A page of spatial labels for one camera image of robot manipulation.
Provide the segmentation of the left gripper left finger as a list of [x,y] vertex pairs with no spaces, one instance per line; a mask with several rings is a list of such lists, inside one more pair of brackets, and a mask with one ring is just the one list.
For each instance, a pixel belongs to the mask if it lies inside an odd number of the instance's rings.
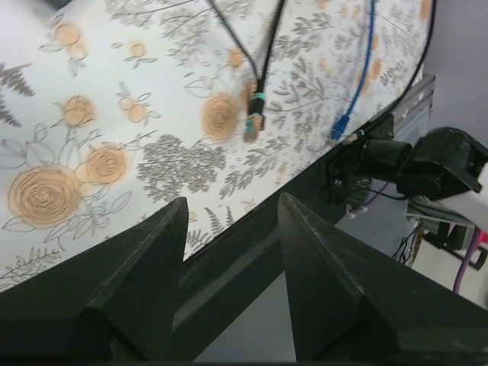
[[185,198],[1,295],[3,361],[164,361],[188,231]]

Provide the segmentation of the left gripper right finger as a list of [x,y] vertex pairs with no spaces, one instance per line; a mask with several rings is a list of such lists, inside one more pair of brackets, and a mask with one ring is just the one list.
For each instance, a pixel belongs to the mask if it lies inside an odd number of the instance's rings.
[[298,361],[485,362],[487,312],[290,194],[278,225]]

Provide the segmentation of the black ethernet cable teal plug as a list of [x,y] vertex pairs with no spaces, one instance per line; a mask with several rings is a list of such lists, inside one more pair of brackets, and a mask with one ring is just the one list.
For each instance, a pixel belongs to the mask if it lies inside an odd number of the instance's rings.
[[267,84],[268,71],[271,65],[274,42],[285,10],[285,5],[285,0],[279,1],[272,17],[264,25],[265,39],[258,52],[258,60],[262,61],[262,66],[255,73],[255,79],[252,84],[249,85],[248,115],[243,135],[243,140],[246,143],[255,142],[259,133],[264,130],[265,127],[264,109],[267,100],[265,87]]

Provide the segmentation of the black network switch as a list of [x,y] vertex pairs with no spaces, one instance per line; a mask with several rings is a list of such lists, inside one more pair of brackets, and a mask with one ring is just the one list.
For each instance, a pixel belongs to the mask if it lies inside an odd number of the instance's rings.
[[53,10],[59,11],[66,7],[71,0],[43,0],[48,6],[50,6]]

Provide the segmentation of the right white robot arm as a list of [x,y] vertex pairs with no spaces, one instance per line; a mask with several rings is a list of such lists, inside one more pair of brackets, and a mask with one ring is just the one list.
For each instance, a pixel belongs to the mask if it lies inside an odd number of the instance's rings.
[[368,140],[358,175],[392,183],[404,198],[424,197],[487,231],[487,148],[463,130],[439,127],[415,145]]

